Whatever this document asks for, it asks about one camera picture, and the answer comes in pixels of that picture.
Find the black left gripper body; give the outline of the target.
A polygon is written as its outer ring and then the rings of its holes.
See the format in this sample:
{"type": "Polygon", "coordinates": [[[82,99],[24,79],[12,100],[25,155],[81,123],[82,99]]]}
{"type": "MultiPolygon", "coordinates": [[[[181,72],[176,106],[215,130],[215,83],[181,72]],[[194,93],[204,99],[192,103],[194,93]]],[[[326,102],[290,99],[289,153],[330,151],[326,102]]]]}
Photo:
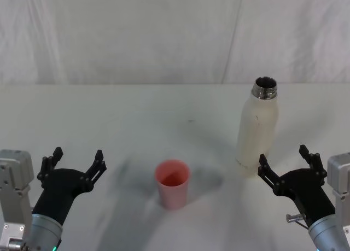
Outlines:
{"type": "Polygon", "coordinates": [[[73,169],[39,172],[43,191],[32,211],[63,225],[77,196],[92,190],[92,180],[85,173],[73,169]]]}

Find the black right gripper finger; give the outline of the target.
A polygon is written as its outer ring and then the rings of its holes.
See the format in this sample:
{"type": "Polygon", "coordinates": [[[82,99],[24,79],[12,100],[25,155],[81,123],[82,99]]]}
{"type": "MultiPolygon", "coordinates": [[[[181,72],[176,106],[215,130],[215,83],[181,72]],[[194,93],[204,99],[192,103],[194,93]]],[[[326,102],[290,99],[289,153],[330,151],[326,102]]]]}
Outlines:
{"type": "Polygon", "coordinates": [[[285,196],[285,183],[270,167],[264,154],[259,157],[258,176],[272,189],[276,196],[285,196]]]}
{"type": "Polygon", "coordinates": [[[307,162],[310,169],[314,170],[316,175],[324,179],[327,176],[327,172],[324,169],[320,153],[310,153],[307,147],[302,144],[299,147],[299,153],[302,158],[307,162]]]}

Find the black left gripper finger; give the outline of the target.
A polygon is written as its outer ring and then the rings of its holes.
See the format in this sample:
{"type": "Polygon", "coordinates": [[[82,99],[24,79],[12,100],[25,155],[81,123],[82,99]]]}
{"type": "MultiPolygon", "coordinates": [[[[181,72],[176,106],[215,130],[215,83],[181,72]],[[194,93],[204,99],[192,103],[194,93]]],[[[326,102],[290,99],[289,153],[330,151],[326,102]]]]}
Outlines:
{"type": "Polygon", "coordinates": [[[44,156],[42,158],[40,172],[37,175],[37,179],[41,182],[42,187],[44,181],[49,177],[50,172],[55,169],[57,163],[61,160],[62,156],[62,148],[56,147],[52,156],[44,156]]]}
{"type": "Polygon", "coordinates": [[[95,183],[101,175],[107,170],[102,150],[98,150],[95,159],[88,170],[80,177],[80,186],[82,192],[91,192],[95,183]]]}

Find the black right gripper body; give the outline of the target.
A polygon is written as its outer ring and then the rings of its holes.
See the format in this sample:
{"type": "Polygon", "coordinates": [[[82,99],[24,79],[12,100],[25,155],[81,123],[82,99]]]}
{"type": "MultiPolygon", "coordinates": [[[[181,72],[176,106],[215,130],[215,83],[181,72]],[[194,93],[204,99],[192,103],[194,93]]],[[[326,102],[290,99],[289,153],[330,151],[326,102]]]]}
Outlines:
{"type": "Polygon", "coordinates": [[[283,175],[284,196],[290,198],[310,227],[316,221],[335,214],[335,207],[322,189],[325,170],[302,168],[283,175]]]}

